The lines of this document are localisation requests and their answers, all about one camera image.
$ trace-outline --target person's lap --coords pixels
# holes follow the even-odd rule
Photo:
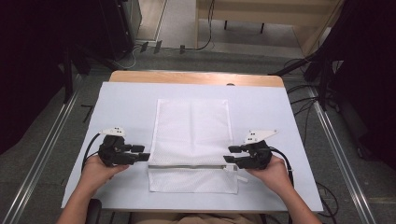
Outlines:
[[[134,224],[262,224],[257,214],[133,213]]]

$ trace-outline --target hand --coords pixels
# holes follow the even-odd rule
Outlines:
[[[292,187],[285,162],[277,156],[272,156],[267,168],[264,170],[250,170],[247,172],[259,178],[276,194]]]
[[[106,167],[99,156],[92,156],[85,162],[81,177],[76,189],[93,196],[95,192],[102,187],[113,175],[126,170],[129,165],[117,165]]]

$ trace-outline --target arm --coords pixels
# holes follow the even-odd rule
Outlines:
[[[57,223],[85,223],[91,197],[108,179],[128,167],[129,165],[106,167],[98,156],[89,158]]]
[[[285,162],[273,156],[265,170],[247,170],[275,192],[289,210],[294,224],[321,223],[291,185]]]

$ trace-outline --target white cloth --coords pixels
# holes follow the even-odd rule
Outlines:
[[[223,159],[232,143],[227,100],[158,100],[149,189],[237,193],[237,173]]]

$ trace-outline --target wire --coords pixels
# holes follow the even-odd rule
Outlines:
[[[314,103],[317,100],[313,100],[311,105],[308,107],[308,112],[306,112],[306,118],[305,118],[305,126],[304,126],[304,140],[303,140],[303,146],[305,147],[305,141],[306,141],[306,131],[308,129],[308,118],[309,118],[309,112],[311,111],[312,105],[314,105]]]
[[[93,152],[91,155],[89,155],[88,157],[87,157],[87,160],[91,157],[91,156],[93,156],[94,154],[96,154],[96,153],[98,153],[99,151],[95,151],[95,152]]]
[[[287,91],[287,94],[290,94],[290,93],[292,93],[292,92],[294,92],[294,91],[297,91],[297,90],[299,90],[299,89],[306,88],[306,87],[313,87],[313,86],[312,86],[312,85],[309,85],[309,84],[307,84],[307,85],[295,86],[295,87],[290,88],[290,89]]]
[[[123,65],[117,63],[116,61],[114,61],[114,63],[115,63],[116,65],[118,65],[119,67],[123,68],[123,69],[129,69],[129,68],[134,67],[134,66],[136,65],[136,57],[134,56],[134,51],[137,50],[137,49],[139,49],[139,48],[141,48],[141,47],[142,47],[142,46],[138,46],[138,47],[136,47],[136,48],[134,48],[134,49],[132,50],[132,57],[134,58],[134,63],[133,63],[132,65],[130,65],[130,66],[123,66]]]
[[[93,142],[96,140],[97,137],[99,137],[99,135],[100,135],[99,133],[96,134],[96,136],[91,140],[91,142],[88,144],[87,149],[85,150],[84,158],[82,159],[82,164],[81,164],[81,172],[84,169],[85,162],[87,161],[88,152],[90,151]]]
[[[206,48],[207,45],[212,40],[212,19],[213,19],[213,11],[214,10],[215,10],[215,0],[212,0],[212,2],[210,3],[210,7],[209,7],[209,13],[207,14],[207,23],[209,24],[209,39],[207,40],[206,44],[203,47],[198,48],[196,50],[201,50],[201,49]]]
[[[317,100],[318,97],[317,97],[317,96],[315,96],[315,97],[306,97],[306,98],[303,98],[303,99],[300,99],[300,100],[293,101],[293,102],[291,102],[290,104],[291,104],[291,105],[294,105],[294,104],[300,103],[300,102],[302,102],[302,101],[314,100],[314,99]]]
[[[329,214],[330,214],[329,217],[332,218],[332,223],[337,224],[337,220],[335,220],[335,217],[334,217],[329,205],[324,201],[324,199],[322,197],[320,197],[320,200],[323,203],[323,205],[326,207],[327,211],[329,212]]]
[[[334,198],[334,201],[335,201],[335,212],[332,211],[332,215],[333,215],[333,216],[337,215],[338,209],[339,209],[339,205],[338,205],[338,200],[337,200],[337,198],[335,197],[335,195],[332,193],[332,191],[331,191],[330,189],[328,189],[326,186],[320,184],[318,181],[316,181],[315,183],[317,183],[317,185],[321,186],[322,188],[326,189],[326,190],[332,195],[332,197]],[[321,216],[323,216],[323,217],[330,217],[330,216],[325,215],[325,214],[321,214],[321,213],[319,213],[319,214],[320,214]]]
[[[277,154],[281,155],[286,162],[286,166],[288,167],[289,179],[291,184],[294,186],[294,179],[293,179],[293,170],[291,169],[290,162],[285,154],[274,147],[268,147],[271,151],[276,152]]]

